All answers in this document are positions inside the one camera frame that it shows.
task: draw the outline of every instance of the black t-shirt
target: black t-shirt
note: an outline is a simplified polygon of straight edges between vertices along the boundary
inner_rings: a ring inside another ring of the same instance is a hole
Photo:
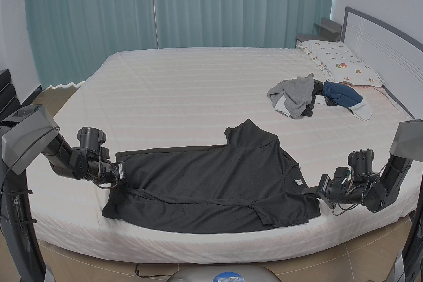
[[[184,233],[267,230],[320,216],[276,135],[250,119],[225,135],[227,145],[117,153],[127,183],[110,191],[103,216]]]

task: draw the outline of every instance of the gray cloth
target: gray cloth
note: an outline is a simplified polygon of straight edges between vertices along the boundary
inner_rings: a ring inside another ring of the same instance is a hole
[[[298,119],[305,107],[311,103],[311,93],[314,89],[313,73],[306,78],[297,77],[292,80],[283,80],[270,89],[267,97],[271,100],[273,108],[279,99],[285,96],[285,107],[293,119]]]

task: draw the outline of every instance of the pillow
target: pillow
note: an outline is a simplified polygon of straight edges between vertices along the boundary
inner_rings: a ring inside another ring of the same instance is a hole
[[[332,82],[381,87],[378,73],[358,59],[343,42],[309,40],[297,45]]]

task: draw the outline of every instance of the baseboard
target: baseboard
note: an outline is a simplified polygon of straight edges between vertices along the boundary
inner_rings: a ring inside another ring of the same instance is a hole
[[[22,107],[25,107],[27,105],[30,105],[32,101],[35,100],[35,98],[40,95],[40,93],[43,91],[41,88],[41,85],[39,85],[27,98],[24,102],[22,102]]]

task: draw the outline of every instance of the white bed sheet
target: white bed sheet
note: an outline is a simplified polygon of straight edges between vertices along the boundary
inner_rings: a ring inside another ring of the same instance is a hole
[[[388,159],[404,117],[383,93],[358,88],[373,106],[360,121],[345,108],[315,105],[312,117],[292,120],[276,112],[268,89],[285,78],[326,78],[298,49],[180,48],[121,52],[104,64],[55,117],[77,146],[82,126],[102,129],[114,154],[156,147],[225,144],[224,130],[250,118],[278,135],[300,163],[309,186],[347,165],[347,155],[372,148],[373,169]],[[311,254],[406,216],[417,203],[421,163],[413,163],[398,200],[373,214],[359,206],[333,216],[323,203],[308,224],[236,234],[180,234],[145,229],[102,217],[108,192],[87,181],[58,177],[38,156],[28,168],[37,236],[60,247],[109,260],[143,263],[232,263]]]

